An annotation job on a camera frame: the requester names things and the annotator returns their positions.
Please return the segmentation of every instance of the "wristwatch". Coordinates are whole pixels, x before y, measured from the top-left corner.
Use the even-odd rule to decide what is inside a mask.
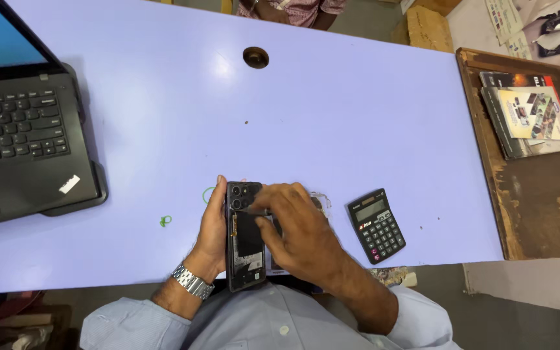
[[[178,267],[172,272],[172,277],[178,281],[190,294],[193,294],[200,299],[204,300],[208,298],[211,291],[215,288],[214,285],[206,284],[202,278],[194,276],[183,263],[179,264]]]

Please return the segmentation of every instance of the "calculator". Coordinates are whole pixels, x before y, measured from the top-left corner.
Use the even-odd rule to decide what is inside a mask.
[[[401,229],[390,211],[383,188],[347,204],[347,209],[358,240],[373,265],[405,247]]]

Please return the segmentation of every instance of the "calculator display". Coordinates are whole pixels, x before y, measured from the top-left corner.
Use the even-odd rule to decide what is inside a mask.
[[[356,219],[358,221],[362,221],[366,218],[368,218],[369,216],[375,214],[376,212],[381,211],[382,209],[386,208],[386,204],[384,203],[383,199],[380,199],[379,201],[371,204],[370,206],[361,209],[359,211],[356,212]]]

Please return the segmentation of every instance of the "screwdriver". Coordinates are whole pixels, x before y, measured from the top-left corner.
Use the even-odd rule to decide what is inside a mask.
[[[252,209],[251,205],[248,205],[247,208],[244,209],[237,209],[236,212],[245,212],[248,215],[254,216],[271,216],[273,213],[269,209]]]

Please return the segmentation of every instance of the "laptop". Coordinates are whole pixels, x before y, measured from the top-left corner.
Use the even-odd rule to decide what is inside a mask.
[[[105,200],[82,115],[72,68],[0,0],[0,221]]]

